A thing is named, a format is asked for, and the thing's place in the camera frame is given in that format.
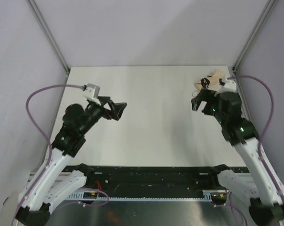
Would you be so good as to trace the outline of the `beige and black folding umbrella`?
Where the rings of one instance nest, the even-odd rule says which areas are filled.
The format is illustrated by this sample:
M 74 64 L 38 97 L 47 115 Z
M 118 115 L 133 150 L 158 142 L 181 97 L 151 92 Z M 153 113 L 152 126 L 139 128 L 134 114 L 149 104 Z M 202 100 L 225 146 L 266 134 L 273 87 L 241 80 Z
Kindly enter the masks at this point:
M 223 71 L 216 69 L 210 75 L 201 78 L 195 83 L 196 90 L 192 93 L 192 97 L 196 97 L 202 89 L 209 89 L 214 85 L 218 84 L 219 80 L 224 78 L 225 76 L 226 74 Z

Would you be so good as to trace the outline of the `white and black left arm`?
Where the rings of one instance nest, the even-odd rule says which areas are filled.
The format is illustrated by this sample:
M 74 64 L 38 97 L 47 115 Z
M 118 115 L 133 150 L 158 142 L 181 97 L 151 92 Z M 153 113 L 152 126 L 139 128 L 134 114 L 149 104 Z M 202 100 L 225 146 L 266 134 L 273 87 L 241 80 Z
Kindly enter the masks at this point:
M 86 133 L 101 119 L 118 121 L 127 103 L 114 103 L 110 97 L 88 101 L 86 108 L 72 104 L 65 110 L 63 125 L 50 143 L 49 155 L 28 187 L 19 195 L 16 219 L 25 226 L 44 226 L 50 215 L 69 195 L 94 181 L 91 167 L 80 164 L 57 186 L 54 182 L 86 142 Z

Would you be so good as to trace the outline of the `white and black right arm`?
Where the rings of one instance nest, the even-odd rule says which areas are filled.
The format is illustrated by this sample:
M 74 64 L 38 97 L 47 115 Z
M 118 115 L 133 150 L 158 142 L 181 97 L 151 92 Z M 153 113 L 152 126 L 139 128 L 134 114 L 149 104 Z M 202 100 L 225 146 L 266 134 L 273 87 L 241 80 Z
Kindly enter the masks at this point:
M 206 102 L 202 112 L 218 121 L 224 139 L 234 147 L 250 173 L 245 180 L 221 164 L 211 169 L 213 183 L 229 189 L 244 202 L 256 225 L 268 226 L 283 220 L 284 187 L 263 153 L 257 130 L 242 117 L 239 94 L 202 89 L 191 100 L 192 110 L 197 111 L 202 101 Z

